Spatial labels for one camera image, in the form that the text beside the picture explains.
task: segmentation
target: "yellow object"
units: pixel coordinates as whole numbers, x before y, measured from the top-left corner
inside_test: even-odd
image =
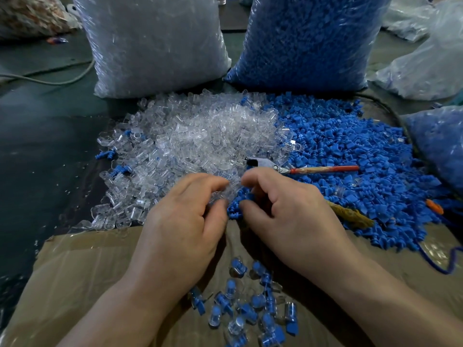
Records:
[[[349,208],[344,208],[339,204],[334,204],[330,201],[327,202],[338,217],[347,220],[352,226],[358,229],[366,229],[374,226],[374,221],[367,218],[365,215],[360,214],[358,210],[351,210]]]

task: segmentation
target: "orange object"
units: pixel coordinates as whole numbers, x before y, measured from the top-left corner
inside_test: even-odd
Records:
[[[437,214],[443,215],[443,208],[429,198],[426,199],[426,206],[428,206],[429,209],[433,210]]]
[[[291,174],[316,174],[316,173],[337,173],[337,172],[356,172],[359,166],[337,166],[337,167],[306,167],[293,168]]]

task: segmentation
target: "pile of blue plastic parts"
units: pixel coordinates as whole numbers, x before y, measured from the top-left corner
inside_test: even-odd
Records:
[[[384,249],[419,249],[425,238],[423,225],[440,223],[441,218],[426,207],[426,199],[437,204],[451,197],[449,189],[427,174],[422,161],[413,157],[402,128],[390,127],[372,119],[359,119],[359,101],[315,99],[291,93],[269,95],[267,108],[280,112],[280,122],[294,132],[301,144],[292,152],[289,167],[359,165],[352,173],[292,175],[293,179],[317,186],[325,199],[359,210],[375,221],[374,227],[353,229],[357,236],[370,239]],[[242,216],[238,204],[249,198],[240,191],[228,208],[230,218]]]
[[[281,325],[286,327],[288,334],[298,335],[297,306],[293,302],[286,302],[283,296],[275,297],[282,287],[272,281],[271,273],[262,263],[254,261],[248,272],[242,260],[235,257],[231,261],[230,273],[234,278],[227,280],[224,292],[217,292],[209,315],[209,326],[214,329],[219,328],[223,320],[228,321],[223,328],[227,347],[243,347],[253,336],[258,336],[262,347],[280,346],[286,341]],[[253,280],[260,280],[262,293],[244,292],[241,279],[246,273]],[[197,286],[190,290],[189,297],[193,309],[204,315],[207,300]],[[277,316],[277,305],[283,303],[284,315]]]

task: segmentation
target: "bag of blue plastic parts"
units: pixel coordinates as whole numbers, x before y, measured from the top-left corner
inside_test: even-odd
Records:
[[[355,92],[391,0],[254,0],[225,78],[260,91]]]
[[[463,106],[445,106],[402,118],[423,157],[463,196]]]

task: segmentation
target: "brown cardboard surface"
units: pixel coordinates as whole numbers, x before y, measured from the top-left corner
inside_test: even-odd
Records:
[[[428,227],[428,241],[457,245],[442,226]],[[49,239],[38,254],[34,272],[16,311],[0,339],[1,347],[55,346],[92,307],[100,295],[125,272],[141,227],[127,230],[68,234]],[[443,275],[420,256],[404,250],[384,251],[366,239],[350,238],[366,256],[451,314],[463,319],[463,270]],[[229,221],[225,239],[199,283],[205,297],[223,290],[232,257],[250,264],[262,260],[274,270],[285,294],[299,306],[300,335],[288,337],[286,346],[372,346],[362,330],[326,294],[280,263],[256,236]],[[258,282],[245,278],[246,286]],[[210,308],[211,300],[206,303]],[[187,301],[180,302],[161,327],[154,346],[224,346],[219,331],[211,330],[206,316],[199,316]]]

